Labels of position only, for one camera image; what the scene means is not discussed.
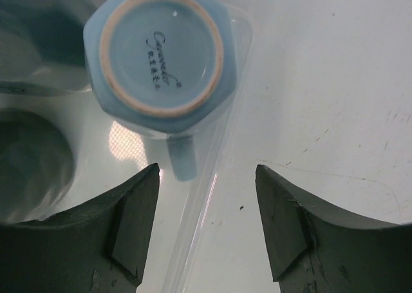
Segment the dark grey mug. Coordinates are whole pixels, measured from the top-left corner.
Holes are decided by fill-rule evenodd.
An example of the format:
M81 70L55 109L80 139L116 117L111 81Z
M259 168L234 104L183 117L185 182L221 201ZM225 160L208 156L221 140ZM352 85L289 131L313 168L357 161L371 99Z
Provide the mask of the dark grey mug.
M80 22L57 0L1 0L1 93L53 97L88 84Z
M75 159L65 136L35 113L1 109L1 222L43 219L68 192Z

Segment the blue mug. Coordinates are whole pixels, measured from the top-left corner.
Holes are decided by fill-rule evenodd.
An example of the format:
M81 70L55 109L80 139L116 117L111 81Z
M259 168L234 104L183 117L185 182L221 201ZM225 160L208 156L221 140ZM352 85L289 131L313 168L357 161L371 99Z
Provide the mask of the blue mug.
M175 177L197 174L194 135L237 88L229 11L217 0L107 0L87 20L86 69L101 108L163 138Z

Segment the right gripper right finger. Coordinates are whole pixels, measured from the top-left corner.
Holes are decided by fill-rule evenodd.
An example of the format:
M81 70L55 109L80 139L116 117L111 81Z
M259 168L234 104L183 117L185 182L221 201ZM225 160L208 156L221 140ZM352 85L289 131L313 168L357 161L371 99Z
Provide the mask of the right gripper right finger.
M411 226L319 198L266 165L256 194L273 280L281 292L410 292Z

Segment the dark grey mug front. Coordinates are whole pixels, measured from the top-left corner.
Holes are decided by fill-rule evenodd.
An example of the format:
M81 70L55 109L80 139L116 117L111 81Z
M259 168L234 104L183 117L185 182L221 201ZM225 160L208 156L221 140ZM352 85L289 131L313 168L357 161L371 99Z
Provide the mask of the dark grey mug front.
M35 113L1 109L1 222L43 219L68 192L75 159L65 136Z

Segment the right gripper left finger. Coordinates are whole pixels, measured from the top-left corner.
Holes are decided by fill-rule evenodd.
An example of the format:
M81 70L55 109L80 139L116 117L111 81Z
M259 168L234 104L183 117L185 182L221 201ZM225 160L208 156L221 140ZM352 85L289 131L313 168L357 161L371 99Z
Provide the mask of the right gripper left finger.
M2 292L135 292L160 189L151 164L113 189L43 221L1 226Z

